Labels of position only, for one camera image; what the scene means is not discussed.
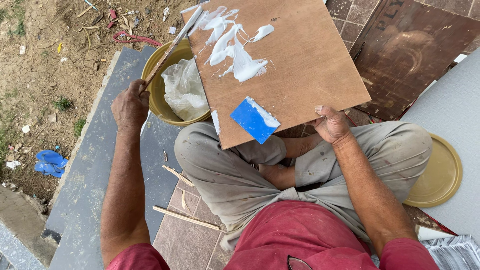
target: red t-shirt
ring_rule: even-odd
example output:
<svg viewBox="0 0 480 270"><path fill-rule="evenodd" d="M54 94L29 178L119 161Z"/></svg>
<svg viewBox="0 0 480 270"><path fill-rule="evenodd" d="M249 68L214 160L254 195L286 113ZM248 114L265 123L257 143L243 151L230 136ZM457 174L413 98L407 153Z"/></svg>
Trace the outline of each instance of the red t-shirt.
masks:
<svg viewBox="0 0 480 270"><path fill-rule="evenodd" d="M279 201L260 211L243 231L225 270L288 269L288 255L313 270L377 269L366 245L334 214L301 201ZM137 244L118 254L108 270L168 270L149 244ZM382 253L383 270L437 270L428 250L418 241L398 238Z"/></svg>

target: foot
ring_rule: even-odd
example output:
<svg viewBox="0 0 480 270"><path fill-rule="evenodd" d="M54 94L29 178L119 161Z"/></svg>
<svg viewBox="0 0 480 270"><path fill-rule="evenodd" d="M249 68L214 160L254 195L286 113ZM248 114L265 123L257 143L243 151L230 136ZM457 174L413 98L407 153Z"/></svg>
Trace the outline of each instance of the foot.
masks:
<svg viewBox="0 0 480 270"><path fill-rule="evenodd" d="M295 166L258 164L258 172L278 190L295 186Z"/></svg>
<svg viewBox="0 0 480 270"><path fill-rule="evenodd" d="M322 137L318 133L312 134L304 138L280 138L285 143L287 148L286 158L298 158L301 155L304 155L308 151L312 150L317 146L321 141Z"/></svg>

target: slipper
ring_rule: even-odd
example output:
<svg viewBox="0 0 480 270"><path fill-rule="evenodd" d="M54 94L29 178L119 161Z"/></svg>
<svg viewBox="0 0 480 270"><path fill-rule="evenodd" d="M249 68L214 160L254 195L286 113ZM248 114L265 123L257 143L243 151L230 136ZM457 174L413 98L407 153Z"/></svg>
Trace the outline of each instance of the slipper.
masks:
<svg viewBox="0 0 480 270"><path fill-rule="evenodd" d="M36 158L40 161L51 163L57 168L64 168L67 165L68 159L64 159L63 156L52 150L43 150L37 153Z"/></svg>
<svg viewBox="0 0 480 270"><path fill-rule="evenodd" d="M62 174L65 172L64 169L58 169L55 165L44 161L37 161L35 163L35 171L41 172L43 175L53 175L58 178L61 178Z"/></svg>

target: person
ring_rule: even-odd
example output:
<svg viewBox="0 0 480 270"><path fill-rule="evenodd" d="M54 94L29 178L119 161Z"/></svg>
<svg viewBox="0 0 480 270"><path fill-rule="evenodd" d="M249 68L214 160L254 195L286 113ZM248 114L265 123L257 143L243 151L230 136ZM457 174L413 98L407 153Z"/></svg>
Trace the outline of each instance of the person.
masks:
<svg viewBox="0 0 480 270"><path fill-rule="evenodd" d="M111 106L118 133L100 228L109 270L169 269L144 216L139 145L150 93L139 95L142 83ZM318 134L272 135L262 145L222 150L211 122L180 131L177 160L228 230L221 244L234 253L225 269L376 269L371 250L380 269L438 269L401 205L425 170L429 134L397 121L350 129L342 113L315 110L320 118L308 124ZM283 158L295 166L278 165ZM300 191L313 183L322 185Z"/></svg>

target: yellow bucket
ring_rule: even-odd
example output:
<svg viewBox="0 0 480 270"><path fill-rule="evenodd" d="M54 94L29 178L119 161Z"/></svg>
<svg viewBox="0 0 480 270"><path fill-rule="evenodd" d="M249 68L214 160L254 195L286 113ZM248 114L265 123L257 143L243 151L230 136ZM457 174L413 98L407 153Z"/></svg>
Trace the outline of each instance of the yellow bucket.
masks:
<svg viewBox="0 0 480 270"><path fill-rule="evenodd" d="M142 72L143 80L147 78L147 76L152 71L153 67L157 64L158 60L160 60L160 58L163 56L163 54L170 47L171 44L172 44L172 41L164 44L163 46L158 48L152 54L152 56L150 56L150 58L147 61L147 64L145 64L144 71ZM162 121L166 123L177 125L177 126L187 126L191 123L203 121L208 117L210 117L210 111L207 111L200 117L197 117L189 121L183 121L172 111L172 108L165 101L165 97L164 97L165 83L163 82L163 78L162 76L160 76L160 74L164 70L166 70L169 66L180 62L180 60L182 59L190 60L192 58L193 58L193 53L192 53L192 49L190 49L190 42L188 42L187 38L184 38L180 41L177 48L173 51L173 53L167 59L167 62L165 62L165 65L160 69L160 71L157 73L155 78L153 78L153 81L147 87L147 90L150 91L151 93L150 104L149 104L150 111L152 111L154 115L156 115L158 118L160 118Z"/></svg>

